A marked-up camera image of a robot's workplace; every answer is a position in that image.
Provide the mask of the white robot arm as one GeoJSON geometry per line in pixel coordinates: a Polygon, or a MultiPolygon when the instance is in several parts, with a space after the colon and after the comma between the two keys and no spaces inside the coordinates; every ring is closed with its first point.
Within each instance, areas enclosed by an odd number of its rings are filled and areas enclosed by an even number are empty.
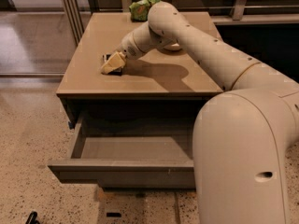
{"type": "Polygon", "coordinates": [[[200,224],[291,224],[285,153],[299,139],[299,84],[193,27],[166,2],[151,7],[147,22],[121,41],[101,71],[171,43],[223,90],[193,126],[200,224]]]}

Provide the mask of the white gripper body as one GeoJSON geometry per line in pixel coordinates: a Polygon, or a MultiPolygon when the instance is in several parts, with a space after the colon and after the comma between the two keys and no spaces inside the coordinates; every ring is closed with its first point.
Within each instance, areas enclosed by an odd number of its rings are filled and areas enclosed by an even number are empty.
{"type": "Polygon", "coordinates": [[[140,50],[132,35],[125,36],[117,46],[116,51],[122,53],[129,60],[137,60],[140,57],[140,50]]]}

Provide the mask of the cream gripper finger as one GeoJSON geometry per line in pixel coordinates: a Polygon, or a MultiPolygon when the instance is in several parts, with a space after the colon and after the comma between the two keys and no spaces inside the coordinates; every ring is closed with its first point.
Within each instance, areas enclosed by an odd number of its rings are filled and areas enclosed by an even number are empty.
{"type": "Polygon", "coordinates": [[[107,75],[109,72],[118,68],[123,68],[126,64],[125,56],[120,52],[114,52],[111,54],[107,62],[101,66],[101,73],[107,75]]]}

